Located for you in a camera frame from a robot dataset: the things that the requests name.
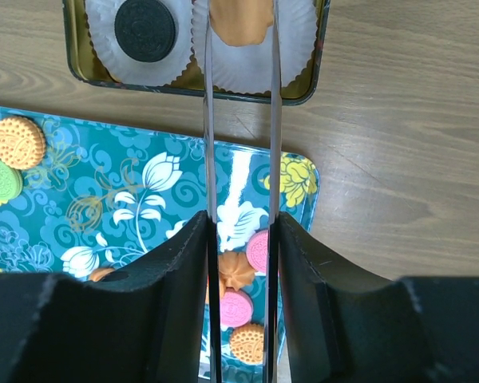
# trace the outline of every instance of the white paper cupcake liner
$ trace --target white paper cupcake liner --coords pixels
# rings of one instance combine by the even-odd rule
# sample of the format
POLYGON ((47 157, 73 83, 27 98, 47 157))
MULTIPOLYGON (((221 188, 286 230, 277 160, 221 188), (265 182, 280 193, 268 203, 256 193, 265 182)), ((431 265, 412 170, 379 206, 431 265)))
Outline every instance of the white paper cupcake liner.
MULTIPOLYGON (((196 0, 193 8, 193 45, 204 70, 204 43, 208 0, 196 0)), ((279 36, 282 86, 287 86, 306 67, 315 47, 316 9, 312 0, 279 0, 279 36)), ((271 89, 271 41, 268 28, 262 44, 229 46, 212 31, 213 84, 236 93, 263 93, 271 89)))
POLYGON ((162 86, 176 80, 192 55, 191 0, 161 0, 174 17, 176 41, 172 51, 157 62, 128 56, 117 42, 114 23, 125 0, 85 0, 90 36, 97 56, 114 78, 132 85, 162 86))

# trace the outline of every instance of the metal tin tray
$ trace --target metal tin tray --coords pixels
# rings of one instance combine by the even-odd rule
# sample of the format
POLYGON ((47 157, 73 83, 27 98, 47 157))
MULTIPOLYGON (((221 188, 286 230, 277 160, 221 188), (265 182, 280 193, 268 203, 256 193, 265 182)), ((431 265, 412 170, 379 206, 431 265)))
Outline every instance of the metal tin tray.
MULTIPOLYGON (((85 15, 85 0, 62 0, 62 5, 64 9, 65 42, 69 70, 77 79, 91 85, 106 88, 183 94, 198 97, 204 95, 204 76, 195 58, 192 58, 188 68, 171 85, 152 87, 127 85, 115 81, 93 52, 89 36, 89 25, 85 15)), ((282 97, 284 105, 304 103, 311 98, 318 84, 330 0, 315 0, 315 6, 319 20, 315 50, 302 74, 297 76, 287 87, 283 88, 282 97)), ((216 98, 261 103, 270 102, 269 92, 250 95, 226 92, 218 88, 215 91, 216 98)))
MULTIPOLYGON (((86 280, 96 267, 122 267, 163 243, 206 208, 204 143, 200 138, 74 120, 0 107, 0 120, 26 116, 46 135, 46 156, 22 172, 25 187, 0 201, 0 272, 64 271, 86 280)), ((216 142, 219 250, 244 251, 267 228, 269 151, 216 142)), ((284 153, 281 210, 310 230, 319 176, 305 157, 284 153)), ((266 278, 244 291, 263 323, 266 278)), ((279 297, 279 345, 285 339, 279 297)), ((261 366, 231 354, 222 331, 224 380, 261 381, 261 366)), ((200 376, 209 371, 205 311, 200 376)))

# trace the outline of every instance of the wood grain surface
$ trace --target wood grain surface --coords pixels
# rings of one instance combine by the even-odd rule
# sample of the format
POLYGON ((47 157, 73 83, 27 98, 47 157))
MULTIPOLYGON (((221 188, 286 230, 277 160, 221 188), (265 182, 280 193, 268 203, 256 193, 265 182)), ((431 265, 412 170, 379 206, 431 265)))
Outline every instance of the wood grain surface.
MULTIPOLYGON (((0 0, 0 105, 201 134, 201 99, 82 84, 64 41, 60 1, 0 0)), ((269 110, 217 101, 216 131, 266 147, 269 110)), ((283 142, 320 171, 322 242, 389 278, 479 274, 479 0, 332 0, 283 142)))

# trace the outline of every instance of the green cookie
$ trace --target green cookie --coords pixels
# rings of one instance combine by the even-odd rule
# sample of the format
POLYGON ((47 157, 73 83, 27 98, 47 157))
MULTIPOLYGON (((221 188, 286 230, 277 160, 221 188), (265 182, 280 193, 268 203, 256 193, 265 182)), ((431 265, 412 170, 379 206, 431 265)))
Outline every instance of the green cookie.
POLYGON ((0 201, 9 201, 23 190, 22 174, 0 161, 0 201))

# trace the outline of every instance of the black sandwich cookie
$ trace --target black sandwich cookie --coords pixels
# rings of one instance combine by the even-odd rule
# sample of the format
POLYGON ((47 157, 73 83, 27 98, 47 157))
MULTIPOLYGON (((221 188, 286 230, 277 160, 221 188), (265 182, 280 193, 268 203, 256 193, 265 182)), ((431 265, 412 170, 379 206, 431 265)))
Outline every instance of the black sandwich cookie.
POLYGON ((158 0, 126 0, 117 11, 114 28, 119 46, 136 61, 160 61, 176 42, 174 17, 158 0))

